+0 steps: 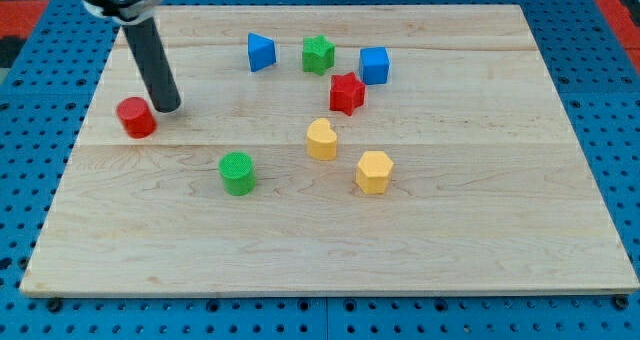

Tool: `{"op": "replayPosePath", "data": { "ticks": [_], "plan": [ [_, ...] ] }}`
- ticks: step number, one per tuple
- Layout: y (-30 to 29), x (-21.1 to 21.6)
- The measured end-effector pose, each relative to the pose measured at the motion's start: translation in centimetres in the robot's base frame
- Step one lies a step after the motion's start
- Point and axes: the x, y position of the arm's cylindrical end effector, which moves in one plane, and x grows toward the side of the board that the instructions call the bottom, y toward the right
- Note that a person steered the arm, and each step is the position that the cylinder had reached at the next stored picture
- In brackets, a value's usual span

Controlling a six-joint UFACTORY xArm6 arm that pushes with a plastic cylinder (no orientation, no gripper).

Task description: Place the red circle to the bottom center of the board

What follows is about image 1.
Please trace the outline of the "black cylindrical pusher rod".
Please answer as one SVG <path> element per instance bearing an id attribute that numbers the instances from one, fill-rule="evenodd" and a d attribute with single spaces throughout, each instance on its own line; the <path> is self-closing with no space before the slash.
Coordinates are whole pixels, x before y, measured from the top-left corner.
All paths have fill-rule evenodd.
<path id="1" fill-rule="evenodd" d="M 181 96 L 154 18 L 124 25 L 123 31 L 154 109 L 161 113 L 176 111 Z"/>

